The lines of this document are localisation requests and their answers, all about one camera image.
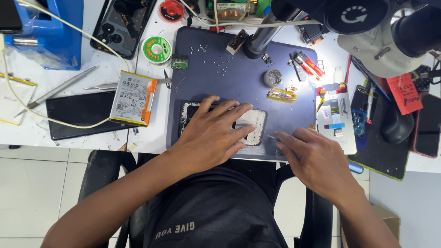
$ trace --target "black chair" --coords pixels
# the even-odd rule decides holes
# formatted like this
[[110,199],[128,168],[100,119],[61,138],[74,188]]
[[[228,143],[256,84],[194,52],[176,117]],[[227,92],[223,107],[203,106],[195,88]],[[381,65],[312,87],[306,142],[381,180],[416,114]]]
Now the black chair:
[[[143,165],[157,154],[139,154],[138,164]],[[127,174],[137,168],[137,162],[128,152],[94,150],[90,153],[81,185],[78,202],[93,192],[118,179],[120,166]],[[276,196],[282,183],[295,177],[289,165],[276,171]],[[131,248],[142,248],[147,221],[148,203],[139,207],[123,224],[115,248],[125,248],[129,240]],[[330,248],[332,239],[333,205],[326,199],[306,189],[306,208],[300,238],[294,239],[295,248]],[[108,242],[99,248],[107,248]]]

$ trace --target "black mouse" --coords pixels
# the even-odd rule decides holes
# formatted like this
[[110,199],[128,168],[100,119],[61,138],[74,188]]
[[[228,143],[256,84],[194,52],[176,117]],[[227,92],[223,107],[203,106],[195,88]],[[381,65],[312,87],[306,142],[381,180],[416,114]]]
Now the black mouse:
[[399,144],[409,137],[414,126],[415,120],[412,114],[401,115],[398,106],[391,104],[381,124],[381,133],[387,142]]

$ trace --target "phone battery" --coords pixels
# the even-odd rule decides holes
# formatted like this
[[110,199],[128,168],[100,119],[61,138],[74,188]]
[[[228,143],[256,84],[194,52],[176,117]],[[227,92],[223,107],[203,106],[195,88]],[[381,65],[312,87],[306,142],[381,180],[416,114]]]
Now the phone battery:
[[141,117],[146,106],[147,86],[153,78],[121,71],[109,120],[121,124],[147,127]]

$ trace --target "white bottle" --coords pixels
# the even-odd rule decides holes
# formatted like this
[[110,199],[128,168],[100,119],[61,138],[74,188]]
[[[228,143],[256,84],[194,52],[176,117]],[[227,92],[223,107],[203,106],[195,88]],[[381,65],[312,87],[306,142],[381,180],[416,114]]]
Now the white bottle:
[[344,74],[341,70],[341,66],[335,67],[334,71],[334,83],[343,83],[344,82]]

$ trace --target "red paper card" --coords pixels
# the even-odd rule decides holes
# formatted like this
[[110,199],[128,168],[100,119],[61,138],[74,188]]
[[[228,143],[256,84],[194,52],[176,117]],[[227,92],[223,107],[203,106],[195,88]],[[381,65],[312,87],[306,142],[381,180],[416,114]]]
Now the red paper card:
[[402,115],[422,109],[422,103],[410,73],[387,79],[387,83]]

